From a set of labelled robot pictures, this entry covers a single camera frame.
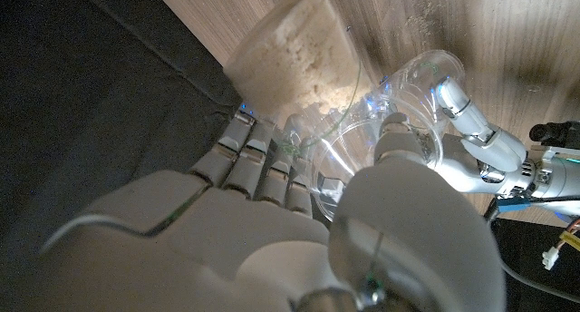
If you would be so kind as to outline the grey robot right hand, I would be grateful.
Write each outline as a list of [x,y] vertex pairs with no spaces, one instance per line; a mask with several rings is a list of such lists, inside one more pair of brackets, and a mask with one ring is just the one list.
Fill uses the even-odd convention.
[[330,226],[159,171],[92,204],[1,286],[4,311],[501,311],[488,226],[388,116]]

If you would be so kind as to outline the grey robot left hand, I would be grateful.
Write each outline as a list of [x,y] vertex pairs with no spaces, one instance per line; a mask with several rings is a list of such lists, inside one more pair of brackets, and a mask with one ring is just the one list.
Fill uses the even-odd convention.
[[536,206],[562,215],[579,214],[579,123],[533,127],[529,150],[511,133],[487,121],[453,78],[434,87],[458,136],[442,137],[436,172],[455,190],[493,194],[504,210]]

